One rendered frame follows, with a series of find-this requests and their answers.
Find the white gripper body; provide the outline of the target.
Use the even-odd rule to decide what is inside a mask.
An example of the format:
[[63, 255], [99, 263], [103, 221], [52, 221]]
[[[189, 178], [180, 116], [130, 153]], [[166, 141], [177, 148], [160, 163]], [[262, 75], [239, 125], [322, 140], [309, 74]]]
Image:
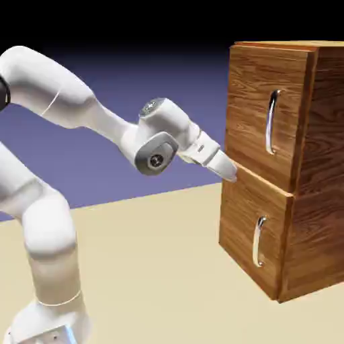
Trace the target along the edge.
[[237, 166], [221, 149], [210, 159], [206, 168], [223, 180], [232, 183], [237, 181]]

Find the wooden cabinet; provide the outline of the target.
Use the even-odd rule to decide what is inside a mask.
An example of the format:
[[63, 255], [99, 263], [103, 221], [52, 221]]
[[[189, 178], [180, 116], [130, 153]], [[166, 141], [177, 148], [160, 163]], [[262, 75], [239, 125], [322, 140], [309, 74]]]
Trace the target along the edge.
[[236, 42], [232, 46], [235, 44], [316, 53], [291, 193], [294, 203], [282, 284], [275, 300], [282, 303], [344, 282], [344, 42]]

